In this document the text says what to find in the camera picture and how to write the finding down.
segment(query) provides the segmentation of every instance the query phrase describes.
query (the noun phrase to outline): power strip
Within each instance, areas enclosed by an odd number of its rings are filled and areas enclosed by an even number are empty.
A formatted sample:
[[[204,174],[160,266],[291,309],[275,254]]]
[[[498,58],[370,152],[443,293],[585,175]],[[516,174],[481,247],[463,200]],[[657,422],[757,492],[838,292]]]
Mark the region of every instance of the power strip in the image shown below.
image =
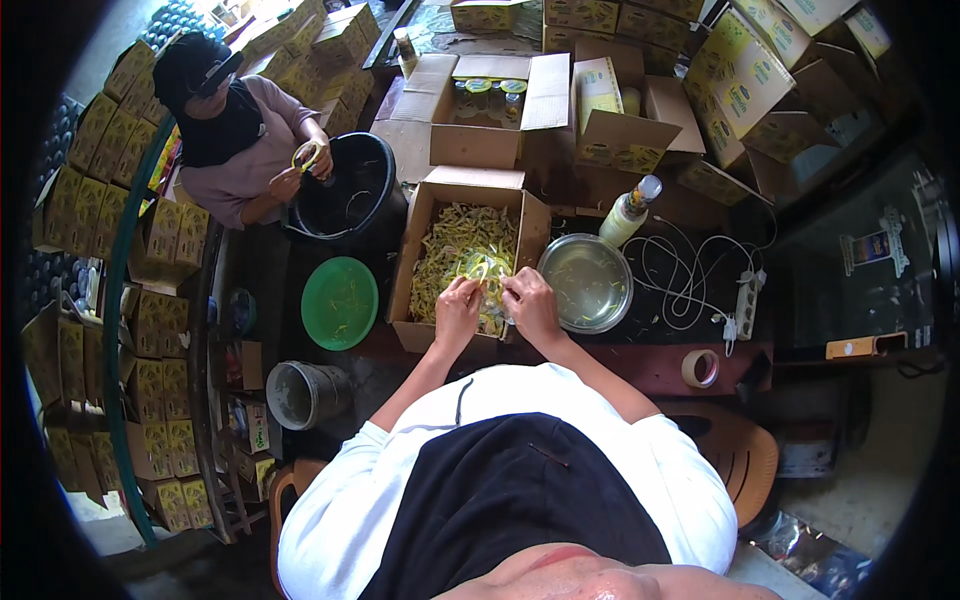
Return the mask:
[[[754,318],[756,317],[756,298],[763,289],[766,274],[744,271],[740,274],[740,291],[736,296],[736,339],[745,342],[754,337]]]

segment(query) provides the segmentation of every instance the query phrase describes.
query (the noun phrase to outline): yellow shredded paper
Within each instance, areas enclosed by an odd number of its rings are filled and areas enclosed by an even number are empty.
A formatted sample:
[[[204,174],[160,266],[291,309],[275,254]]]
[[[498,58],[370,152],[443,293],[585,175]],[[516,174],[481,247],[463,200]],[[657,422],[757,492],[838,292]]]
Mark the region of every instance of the yellow shredded paper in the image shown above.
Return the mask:
[[[437,321],[437,297],[456,276],[486,281],[477,332],[500,337],[505,315],[500,276],[514,273],[517,218],[507,209],[451,204],[421,240],[426,252],[410,281],[410,313],[420,323]]]

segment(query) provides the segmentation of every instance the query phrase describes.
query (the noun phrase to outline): black bucket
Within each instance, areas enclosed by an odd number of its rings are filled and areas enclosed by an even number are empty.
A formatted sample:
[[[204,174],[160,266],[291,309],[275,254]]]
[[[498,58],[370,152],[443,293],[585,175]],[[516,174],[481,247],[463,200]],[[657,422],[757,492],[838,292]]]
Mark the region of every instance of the black bucket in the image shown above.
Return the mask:
[[[281,212],[284,228],[338,252],[397,252],[407,201],[390,146],[354,132],[331,139],[330,152],[333,173],[327,181],[304,174],[300,192]]]

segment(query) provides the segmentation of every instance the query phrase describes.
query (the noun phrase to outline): gray bucket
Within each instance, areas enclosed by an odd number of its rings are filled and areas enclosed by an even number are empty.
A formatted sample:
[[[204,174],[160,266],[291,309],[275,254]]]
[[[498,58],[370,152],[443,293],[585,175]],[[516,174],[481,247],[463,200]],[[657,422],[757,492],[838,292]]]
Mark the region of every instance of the gray bucket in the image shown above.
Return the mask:
[[[347,374],[338,367],[294,360],[277,364],[267,377],[267,404],[287,429],[312,429],[353,403]]]

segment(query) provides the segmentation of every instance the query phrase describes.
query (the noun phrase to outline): white t-shirt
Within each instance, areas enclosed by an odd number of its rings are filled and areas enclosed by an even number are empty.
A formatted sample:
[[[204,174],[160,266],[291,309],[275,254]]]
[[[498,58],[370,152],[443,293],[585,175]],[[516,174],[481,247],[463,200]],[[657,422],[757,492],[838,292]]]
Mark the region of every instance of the white t-shirt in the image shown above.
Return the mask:
[[[720,476],[663,415],[624,421],[577,375],[550,363],[501,365],[420,398],[387,433],[371,422],[344,442],[283,523],[277,570],[294,600],[354,600],[380,566],[420,448],[462,425],[544,413],[590,438],[653,519],[673,564],[723,575],[736,543],[736,513]]]

